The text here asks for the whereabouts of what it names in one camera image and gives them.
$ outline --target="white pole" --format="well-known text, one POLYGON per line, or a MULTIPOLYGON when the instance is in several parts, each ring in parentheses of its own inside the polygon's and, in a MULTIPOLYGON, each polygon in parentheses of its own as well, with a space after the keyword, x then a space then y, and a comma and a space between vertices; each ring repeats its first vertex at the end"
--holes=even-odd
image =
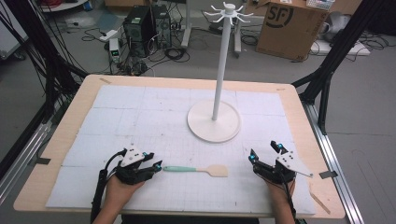
POLYGON ((231 33, 231 22, 230 22, 230 18, 226 17, 223 19, 223 30, 222 30, 222 37, 221 37, 218 81, 216 84, 215 103, 213 106, 213 117, 212 117, 213 120, 218 119, 219 102, 220 102, 220 96, 221 96, 222 82, 224 79, 225 62, 227 61, 228 44, 230 42, 230 33, 231 33))

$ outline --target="round white base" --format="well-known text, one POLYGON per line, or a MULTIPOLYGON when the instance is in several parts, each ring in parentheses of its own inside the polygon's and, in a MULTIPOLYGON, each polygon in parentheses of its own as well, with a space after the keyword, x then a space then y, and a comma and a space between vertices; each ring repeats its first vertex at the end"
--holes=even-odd
POLYGON ((231 105, 220 102, 218 119, 213 120, 214 101, 194 105, 187 116, 192 132, 211 143, 222 143, 234 138, 241 129, 241 118, 231 105))

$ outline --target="hand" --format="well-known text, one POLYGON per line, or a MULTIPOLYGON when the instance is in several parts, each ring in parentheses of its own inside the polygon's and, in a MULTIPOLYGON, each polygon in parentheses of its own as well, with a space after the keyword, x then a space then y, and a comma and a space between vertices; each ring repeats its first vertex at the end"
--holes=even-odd
MULTIPOLYGON (((274 184, 269 180, 264 180, 271 194, 275 222, 282 224, 294 224, 294 217, 292 215, 289 199, 284 187, 282 185, 274 184)), ((295 180, 290 181, 287 187, 289 188, 291 196, 294 192, 295 180)))
POLYGON ((102 210, 93 222, 94 224, 113 223, 120 210, 129 202, 134 192, 142 187, 145 182, 135 185, 122 183, 115 175, 111 176, 106 186, 106 197, 102 210))
MULTIPOLYGON (((285 191, 283 185, 275 184, 267 179, 264 179, 264 180, 268 186, 268 189, 271 193, 271 198, 274 203, 289 203, 288 196, 286 195, 286 191, 285 191)), ((290 191, 290 196, 293 195, 294 188, 295 188, 295 180, 290 181, 288 183, 288 188, 290 191)))
POLYGON ((119 208, 129 202, 134 192, 142 187, 145 182, 140 182, 135 185, 127 185, 122 183, 115 175, 111 176, 106 186, 106 198, 104 207, 111 205, 119 208))

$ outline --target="wooden spatula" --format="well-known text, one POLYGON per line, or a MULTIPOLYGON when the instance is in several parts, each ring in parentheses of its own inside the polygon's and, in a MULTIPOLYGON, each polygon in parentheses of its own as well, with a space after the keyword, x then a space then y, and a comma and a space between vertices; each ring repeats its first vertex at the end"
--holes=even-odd
POLYGON ((194 168, 186 166, 164 166, 164 171, 171 172, 207 172, 211 176, 215 177, 227 177, 228 170, 225 165, 210 165, 206 168, 194 168))

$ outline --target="wooden table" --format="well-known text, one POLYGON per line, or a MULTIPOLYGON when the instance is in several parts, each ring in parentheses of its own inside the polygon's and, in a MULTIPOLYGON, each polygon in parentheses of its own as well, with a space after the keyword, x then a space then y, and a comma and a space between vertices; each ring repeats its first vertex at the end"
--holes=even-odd
MULTIPOLYGON (((158 88, 207 89, 216 88, 215 80, 113 77, 90 75, 85 78, 76 97, 66 111, 61 123, 49 141, 42 157, 49 158, 48 165, 37 164, 14 203, 18 211, 90 212, 87 209, 47 208, 46 202, 57 179, 64 157, 72 146, 97 92, 103 85, 147 86, 158 88)), ((305 165, 314 174, 307 178, 317 212, 304 218, 343 218, 344 207, 331 178, 321 179, 319 173, 327 171, 318 142, 314 136, 297 91, 290 84, 224 81, 224 90, 278 93, 293 135, 295 146, 305 165)))

